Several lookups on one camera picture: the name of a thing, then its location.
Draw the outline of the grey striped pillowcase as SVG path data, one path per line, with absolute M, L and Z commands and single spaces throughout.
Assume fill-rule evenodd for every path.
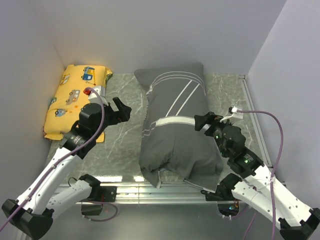
M 139 157 L 143 177 L 159 188 L 161 173 L 169 171 L 215 192 L 223 159 L 215 140 L 195 130 L 194 117 L 209 112 L 203 64 L 137 69 L 134 76 L 147 98 Z

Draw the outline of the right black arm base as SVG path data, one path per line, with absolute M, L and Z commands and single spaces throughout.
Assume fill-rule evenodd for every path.
M 215 192 L 201 190 L 207 202 L 217 202 L 217 209 L 221 216 L 236 217 L 239 213 L 239 201 L 236 200 L 230 189 L 218 185 Z

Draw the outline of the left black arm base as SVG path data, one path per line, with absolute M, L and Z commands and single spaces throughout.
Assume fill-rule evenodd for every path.
M 84 201 L 114 203 L 116 200 L 116 194 L 116 186 L 100 186 L 99 188 L 93 189 L 92 193 Z M 82 204 L 80 210 L 81 214 L 85 217 L 99 216 L 103 211 L 103 204 Z

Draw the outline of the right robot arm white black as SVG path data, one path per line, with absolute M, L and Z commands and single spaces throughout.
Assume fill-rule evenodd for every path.
M 268 166 L 245 146 L 246 138 L 234 125 L 241 112 L 230 116 L 214 112 L 195 115 L 195 130 L 213 137 L 222 157 L 233 171 L 219 184 L 215 198 L 240 200 L 272 222 L 285 240 L 307 240 L 320 223 L 319 208 L 312 208 L 293 195 Z

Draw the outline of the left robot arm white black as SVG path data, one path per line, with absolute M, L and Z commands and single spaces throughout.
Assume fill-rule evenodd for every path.
M 49 164 L 33 184 L 17 199 L 7 199 L 1 209 L 7 220 L 33 240 L 41 239 L 51 228 L 54 220 L 82 200 L 103 200 L 101 182 L 85 174 L 64 191 L 54 194 L 61 181 L 79 164 L 97 144 L 97 138 L 105 128 L 130 119 L 132 109 L 118 97 L 109 103 L 98 101 L 86 104 L 79 119 L 72 125 L 60 142 Z

